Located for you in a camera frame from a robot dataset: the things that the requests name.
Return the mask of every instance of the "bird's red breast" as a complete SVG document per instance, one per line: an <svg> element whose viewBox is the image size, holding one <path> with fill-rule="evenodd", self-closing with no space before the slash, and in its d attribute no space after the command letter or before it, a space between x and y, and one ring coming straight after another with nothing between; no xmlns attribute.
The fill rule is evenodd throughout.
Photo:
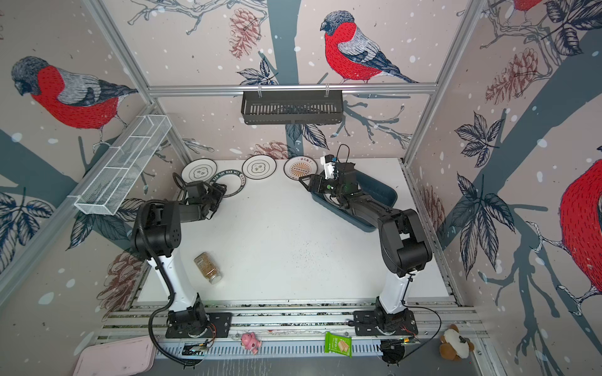
<svg viewBox="0 0 602 376"><path fill-rule="evenodd" d="M382 71L354 63L346 58L338 49L339 43L349 42L353 38L356 28L355 23L345 22L337 28L332 36L328 34L324 35L324 40L326 41L326 61L344 79L361 79L366 81L382 73Z"/></svg>
<svg viewBox="0 0 602 376"><path fill-rule="evenodd" d="M527 11L540 2L542 2L542 0L514 0L514 9Z"/></svg>
<svg viewBox="0 0 602 376"><path fill-rule="evenodd" d="M119 98L111 98L92 106L70 106L57 98L65 89L65 83L59 71L48 66L37 75L40 95L32 97L48 110L59 122L73 128L99 129L117 114Z"/></svg>
<svg viewBox="0 0 602 376"><path fill-rule="evenodd" d="M560 203L562 242L599 291L602 291L602 229L598 216L601 196L602 159L568 186Z"/></svg>

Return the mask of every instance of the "pink cutting board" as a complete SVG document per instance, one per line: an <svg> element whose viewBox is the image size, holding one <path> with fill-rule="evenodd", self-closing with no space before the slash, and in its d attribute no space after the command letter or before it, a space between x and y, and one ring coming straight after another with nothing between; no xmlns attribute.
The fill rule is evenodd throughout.
<svg viewBox="0 0 602 376"><path fill-rule="evenodd" d="M150 337L90 346L82 351L73 376L129 376L148 371L155 360Z"/></svg>

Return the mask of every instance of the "dark blue tray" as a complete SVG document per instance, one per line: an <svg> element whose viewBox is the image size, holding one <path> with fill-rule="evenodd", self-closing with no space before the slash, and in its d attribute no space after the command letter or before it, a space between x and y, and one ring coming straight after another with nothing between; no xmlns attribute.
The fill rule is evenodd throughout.
<svg viewBox="0 0 602 376"><path fill-rule="evenodd" d="M370 177L360 171L357 171L356 176L358 179L358 184L362 190L371 195L376 201L387 206L393 206L397 201L397 192L395 192L395 190L390 186L381 183L373 177ZM312 193L311 195L314 201L332 211L334 214L337 214L339 217L356 226L357 228L365 232L372 232L376 230L376 227L372 226L370 223L360 218L355 218L346 211L341 210L326 201L324 195L316 193Z"/></svg>

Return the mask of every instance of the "bird's head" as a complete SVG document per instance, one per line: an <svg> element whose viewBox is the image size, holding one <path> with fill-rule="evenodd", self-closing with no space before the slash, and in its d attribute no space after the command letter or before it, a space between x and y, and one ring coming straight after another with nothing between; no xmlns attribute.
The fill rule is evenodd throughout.
<svg viewBox="0 0 602 376"><path fill-rule="evenodd" d="M37 74L48 66L49 64L46 60L35 56L27 56L17 61L13 65L13 70L10 74L13 77L14 87L17 88L19 94L31 93L33 95L40 95L42 92L38 86Z"/></svg>
<svg viewBox="0 0 602 376"><path fill-rule="evenodd" d="M326 31L329 36L332 36L337 28L345 22L355 22L351 13L346 10L337 10L331 12L324 18L320 31Z"/></svg>

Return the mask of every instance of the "black mounting plate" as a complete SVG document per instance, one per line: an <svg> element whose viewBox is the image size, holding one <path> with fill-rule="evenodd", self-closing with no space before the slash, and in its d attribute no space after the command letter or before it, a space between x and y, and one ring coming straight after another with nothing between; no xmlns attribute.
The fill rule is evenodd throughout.
<svg viewBox="0 0 602 376"><path fill-rule="evenodd" d="M369 310L353 311L353 326L356 336L416 336L418 334L414 313L410 310L407 311L406 318L400 322L398 329L394 332L382 332L377 327L374 311Z"/></svg>
<svg viewBox="0 0 602 376"><path fill-rule="evenodd" d="M230 312L212 312L207 313L209 316L209 323L216 326L217 335L216 338L226 338L228 336L228 332L230 331L230 323L232 322L232 313ZM167 331L165 333L165 338L184 338L184 339L193 339L193 338L211 338L213 337L213 333L211 330L207 329L201 334L199 337L190 337L185 331L176 331L173 328L167 327Z"/></svg>

